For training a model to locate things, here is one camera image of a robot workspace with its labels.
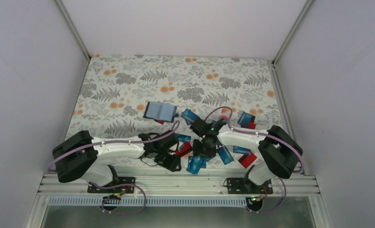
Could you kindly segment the blue denim card holder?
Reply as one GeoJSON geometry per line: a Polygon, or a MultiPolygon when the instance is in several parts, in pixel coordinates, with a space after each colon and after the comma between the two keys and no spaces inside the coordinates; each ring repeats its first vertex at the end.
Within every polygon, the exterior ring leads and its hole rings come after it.
{"type": "Polygon", "coordinates": [[[159,102],[148,102],[144,111],[144,118],[155,121],[174,122],[177,114],[177,107],[172,104],[163,104],[159,102]]]}

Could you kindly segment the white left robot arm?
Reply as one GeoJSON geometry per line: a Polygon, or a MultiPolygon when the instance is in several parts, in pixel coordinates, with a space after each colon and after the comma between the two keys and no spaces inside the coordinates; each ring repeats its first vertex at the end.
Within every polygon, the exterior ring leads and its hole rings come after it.
{"type": "Polygon", "coordinates": [[[181,158],[175,154],[178,145],[179,138],[171,130],[120,139],[92,137],[82,130],[52,150],[53,165],[60,183],[85,180],[113,192],[118,187],[115,167],[123,158],[153,159],[168,171],[180,171],[181,158]]]}

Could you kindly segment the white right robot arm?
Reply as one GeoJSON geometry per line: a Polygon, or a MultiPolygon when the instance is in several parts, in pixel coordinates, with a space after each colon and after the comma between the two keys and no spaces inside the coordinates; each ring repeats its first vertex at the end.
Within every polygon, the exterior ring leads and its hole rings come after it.
{"type": "Polygon", "coordinates": [[[248,149],[260,159],[249,168],[244,179],[244,189],[256,193],[266,181],[279,177],[289,179],[297,163],[302,162],[301,147],[279,126],[257,131],[233,127],[220,119],[207,123],[198,118],[190,129],[199,139],[193,142],[193,155],[204,159],[213,158],[222,146],[248,149]]]}

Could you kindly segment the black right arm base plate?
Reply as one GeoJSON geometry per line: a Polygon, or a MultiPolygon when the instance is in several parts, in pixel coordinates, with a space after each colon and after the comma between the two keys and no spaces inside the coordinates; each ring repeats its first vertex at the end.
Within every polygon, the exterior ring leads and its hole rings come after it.
{"type": "Polygon", "coordinates": [[[227,188],[229,194],[273,194],[271,180],[267,180],[262,185],[256,185],[245,178],[226,178],[223,186],[227,188]]]}

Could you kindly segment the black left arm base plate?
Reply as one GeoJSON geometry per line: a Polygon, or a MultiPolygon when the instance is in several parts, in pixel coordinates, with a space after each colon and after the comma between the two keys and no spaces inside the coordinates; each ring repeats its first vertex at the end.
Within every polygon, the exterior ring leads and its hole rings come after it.
{"type": "Polygon", "coordinates": [[[120,186],[116,187],[120,184],[135,184],[136,178],[135,177],[119,177],[118,180],[114,180],[111,183],[103,186],[102,188],[98,188],[94,186],[93,184],[88,185],[87,192],[88,193],[107,193],[107,194],[117,194],[117,193],[134,193],[134,187],[133,186],[120,186]]]}

